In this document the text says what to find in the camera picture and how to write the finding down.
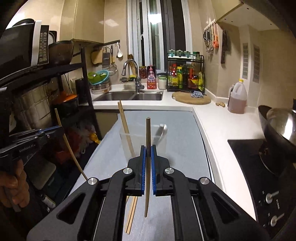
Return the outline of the person's left hand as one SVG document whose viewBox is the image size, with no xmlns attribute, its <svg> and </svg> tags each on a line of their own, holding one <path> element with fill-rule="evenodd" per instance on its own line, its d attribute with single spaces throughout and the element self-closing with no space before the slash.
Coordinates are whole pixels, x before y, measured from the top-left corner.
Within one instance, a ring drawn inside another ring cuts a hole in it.
<svg viewBox="0 0 296 241">
<path fill-rule="evenodd" d="M 30 201 L 29 185 L 26 182 L 27 175 L 23 169 L 23 161 L 20 159 L 15 165 L 15 173 L 10 175 L 1 172 L 1 203 L 5 207 L 12 207 L 5 192 L 8 189 L 12 202 L 21 208 L 26 207 Z"/>
</svg>

